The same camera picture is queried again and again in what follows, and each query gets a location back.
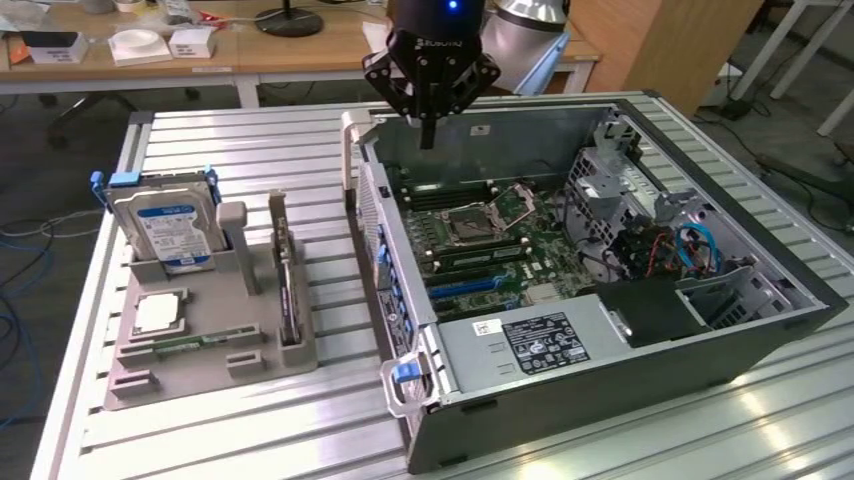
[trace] lamp base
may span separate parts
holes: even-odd
[[[271,17],[269,15],[276,12],[279,12],[279,14]],[[323,19],[320,16],[299,8],[291,9],[291,18],[284,17],[284,11],[280,8],[264,10],[255,18],[259,19],[255,20],[257,29],[277,37],[307,37],[323,30]]]

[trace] metal panel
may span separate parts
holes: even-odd
[[[676,139],[691,159],[714,172],[715,181],[750,207],[810,268],[841,294],[854,296],[851,257],[675,110],[639,93],[622,96]],[[542,98],[514,101],[524,104]],[[199,168],[204,159],[215,161],[223,194],[244,200],[252,209],[247,232],[252,242],[269,237],[264,192],[277,187],[291,189],[288,214],[293,212],[304,222],[295,225],[295,235],[305,242],[323,366],[307,375],[117,412],[91,408],[104,398],[105,381],[97,372],[115,341],[111,313],[123,300],[128,279],[128,269],[121,266],[128,255],[124,240],[107,217],[33,478],[411,478],[404,470],[398,424],[381,405],[376,344],[353,277],[349,231],[347,222],[336,220],[343,203],[336,195],[335,119],[344,109],[364,106],[157,114],[152,142],[125,142],[124,157],[131,161],[123,165],[131,167],[143,156],[149,168],[161,169]],[[642,148],[651,154],[648,147]],[[309,160],[312,151],[327,153]],[[646,160],[663,165],[655,157]],[[320,170],[316,164],[299,163],[309,161],[320,162]],[[668,188],[687,185],[676,169],[658,167],[656,175],[662,172]],[[853,359],[854,307],[815,334],[775,351],[728,385],[424,478],[850,475]]]

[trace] wooden cabinet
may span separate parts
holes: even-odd
[[[690,115],[762,0],[572,0],[570,19],[602,51],[588,92],[656,90]]]

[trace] blue hard drive label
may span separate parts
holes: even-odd
[[[552,313],[502,325],[519,368],[532,375],[590,360],[572,324],[563,313]]]
[[[136,211],[143,231],[157,259],[180,267],[203,263],[211,257],[211,247],[193,223],[199,218],[192,205],[144,208]]]

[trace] black lamp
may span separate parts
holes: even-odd
[[[323,19],[308,10],[291,8],[291,0],[281,0],[281,8],[264,10],[255,16],[255,25],[277,37],[307,37],[323,30]]]

